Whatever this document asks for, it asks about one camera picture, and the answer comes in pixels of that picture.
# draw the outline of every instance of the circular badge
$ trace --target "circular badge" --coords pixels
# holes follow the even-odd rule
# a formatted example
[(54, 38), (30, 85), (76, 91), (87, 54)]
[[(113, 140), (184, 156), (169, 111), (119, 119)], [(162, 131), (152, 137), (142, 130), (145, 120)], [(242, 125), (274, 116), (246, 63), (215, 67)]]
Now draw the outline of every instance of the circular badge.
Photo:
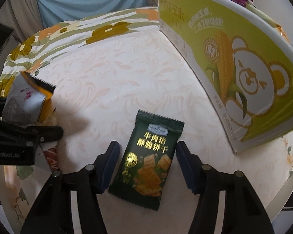
[(138, 162), (137, 155), (135, 153), (129, 152), (126, 157), (125, 167), (134, 167)]
[(204, 53), (210, 63), (217, 63), (219, 59), (218, 45), (212, 38), (204, 41)]

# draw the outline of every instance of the bear ear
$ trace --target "bear ear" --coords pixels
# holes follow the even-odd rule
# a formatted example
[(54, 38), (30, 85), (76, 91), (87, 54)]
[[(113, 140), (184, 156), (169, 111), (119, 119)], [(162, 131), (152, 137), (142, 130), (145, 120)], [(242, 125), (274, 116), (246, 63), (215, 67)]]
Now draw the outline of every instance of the bear ear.
[(290, 79), (288, 73), (280, 65), (271, 65), (272, 77), (274, 78), (275, 88), (277, 88), (277, 95), (283, 96), (290, 87)]
[(232, 42), (232, 49), (238, 49), (238, 48), (245, 48), (246, 44), (244, 42), (244, 40), (240, 39), (240, 38), (236, 38), (233, 40)]

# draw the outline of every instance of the cracker package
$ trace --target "cracker package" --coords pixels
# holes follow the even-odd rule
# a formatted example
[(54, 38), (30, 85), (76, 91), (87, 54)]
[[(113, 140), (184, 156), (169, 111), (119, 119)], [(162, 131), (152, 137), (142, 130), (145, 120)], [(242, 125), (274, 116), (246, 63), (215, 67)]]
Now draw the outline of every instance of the cracker package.
[(139, 110), (120, 167), (109, 192), (158, 210), (184, 123)]
[(2, 120), (21, 127), (44, 122), (54, 111), (51, 103), (54, 90), (54, 85), (29, 73), (19, 73), (6, 98)]

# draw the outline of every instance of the corn illustration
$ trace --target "corn illustration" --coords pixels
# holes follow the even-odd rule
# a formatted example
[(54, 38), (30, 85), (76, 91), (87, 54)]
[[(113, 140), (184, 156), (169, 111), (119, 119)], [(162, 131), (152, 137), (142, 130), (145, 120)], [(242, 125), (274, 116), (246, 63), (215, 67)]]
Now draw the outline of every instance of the corn illustration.
[(228, 36), (219, 31), (216, 35), (219, 50), (217, 63), (219, 74), (220, 99), (225, 103), (231, 83), (234, 81), (233, 50)]

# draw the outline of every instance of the blue gripper pad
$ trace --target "blue gripper pad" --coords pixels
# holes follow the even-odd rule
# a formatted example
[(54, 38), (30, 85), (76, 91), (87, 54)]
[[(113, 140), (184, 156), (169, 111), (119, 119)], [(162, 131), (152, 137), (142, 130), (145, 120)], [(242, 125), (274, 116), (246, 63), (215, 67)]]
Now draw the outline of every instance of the blue gripper pad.
[(98, 194), (102, 194), (110, 185), (119, 154), (119, 143), (112, 141), (106, 152), (98, 155), (94, 161), (94, 166), (96, 167), (96, 179), (93, 186), (96, 187)]
[(184, 141), (178, 142), (176, 156), (187, 187), (193, 194), (201, 193), (202, 188), (205, 186), (205, 178), (202, 176), (200, 158), (190, 153)]

